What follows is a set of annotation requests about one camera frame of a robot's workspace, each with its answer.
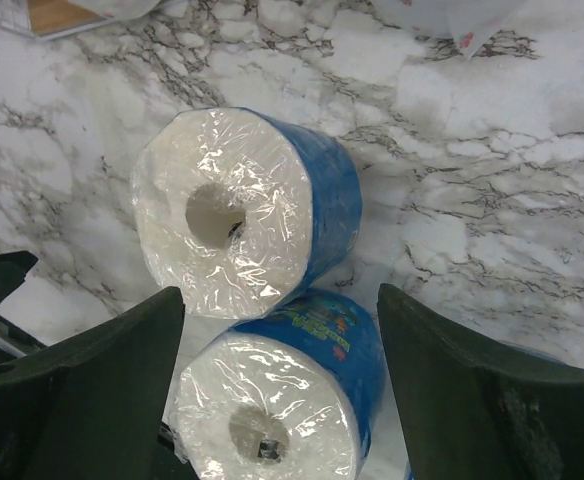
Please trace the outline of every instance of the blue packaging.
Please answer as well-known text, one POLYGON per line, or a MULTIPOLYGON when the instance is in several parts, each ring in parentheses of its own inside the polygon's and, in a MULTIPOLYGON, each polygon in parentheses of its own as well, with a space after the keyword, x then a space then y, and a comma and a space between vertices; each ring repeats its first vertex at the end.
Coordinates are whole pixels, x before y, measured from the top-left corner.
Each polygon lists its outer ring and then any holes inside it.
POLYGON ((358 422, 362 465, 385 386, 385 355, 370 314, 342 295, 310 289, 267 317, 230 331, 290 345, 336 378, 358 422))
POLYGON ((296 149, 312 184, 312 251, 294 298, 330 268, 341 263, 354 247, 363 215, 363 199, 356 168, 334 138, 243 109, 277 129, 296 149))

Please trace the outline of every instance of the paper towel roll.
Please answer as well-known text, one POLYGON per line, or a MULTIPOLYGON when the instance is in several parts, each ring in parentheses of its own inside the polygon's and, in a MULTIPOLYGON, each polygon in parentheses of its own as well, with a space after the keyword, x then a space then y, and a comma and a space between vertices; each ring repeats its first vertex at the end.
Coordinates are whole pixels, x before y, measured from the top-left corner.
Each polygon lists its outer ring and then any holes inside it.
POLYGON ((355 479, 384 365, 370 316, 310 290, 209 345, 181 375, 170 424, 202 479, 355 479))
POLYGON ((133 205, 146 263, 189 313, 258 318, 351 250, 362 213, 334 140, 245 109, 186 112, 141 153, 133 205))
POLYGON ((499 31, 523 0, 371 0, 385 24, 414 35, 453 38, 470 57, 499 31))

